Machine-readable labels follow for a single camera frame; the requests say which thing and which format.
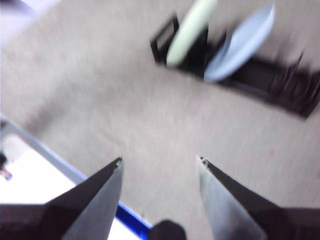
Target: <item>floor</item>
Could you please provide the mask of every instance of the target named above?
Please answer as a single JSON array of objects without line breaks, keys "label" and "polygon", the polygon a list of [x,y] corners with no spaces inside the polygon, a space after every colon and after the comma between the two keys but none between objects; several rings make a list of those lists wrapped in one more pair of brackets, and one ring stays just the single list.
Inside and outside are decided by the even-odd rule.
[{"label": "floor", "polygon": [[[212,239],[196,155],[281,206],[320,208],[320,106],[304,120],[156,65],[150,38],[192,0],[62,0],[1,49],[1,112],[87,175],[118,156],[121,201]],[[219,1],[217,39],[265,0]],[[320,68],[320,2],[276,0],[259,55]]]}]

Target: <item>blue edge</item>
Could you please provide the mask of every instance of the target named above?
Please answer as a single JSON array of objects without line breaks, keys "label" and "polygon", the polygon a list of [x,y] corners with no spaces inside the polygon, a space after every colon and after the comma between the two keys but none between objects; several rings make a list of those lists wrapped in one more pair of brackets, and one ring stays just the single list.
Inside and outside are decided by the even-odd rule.
[{"label": "blue edge", "polygon": [[[48,153],[52,158],[54,158],[58,163],[63,165],[64,168],[69,169],[75,175],[77,175],[82,180],[85,180],[87,177],[73,167],[71,164],[62,160],[60,157],[55,155],[52,151],[50,151],[46,146],[44,146],[40,141],[38,141],[33,136],[29,135],[22,128],[15,125],[12,122],[9,122],[14,129],[14,133],[18,134],[23,140],[25,140],[28,144],[30,144],[33,148],[37,146],[37,150],[42,149],[44,152]],[[152,225],[144,221],[140,216],[138,216],[133,210],[125,206],[122,202],[119,201],[118,208],[116,210],[115,217],[124,224],[128,229],[130,229],[134,234],[136,234],[140,239],[147,240],[147,235],[149,230],[152,228]]]},{"label": "blue edge", "polygon": [[144,222],[134,211],[119,202],[115,216],[140,239],[147,240],[148,231],[152,226]]}]

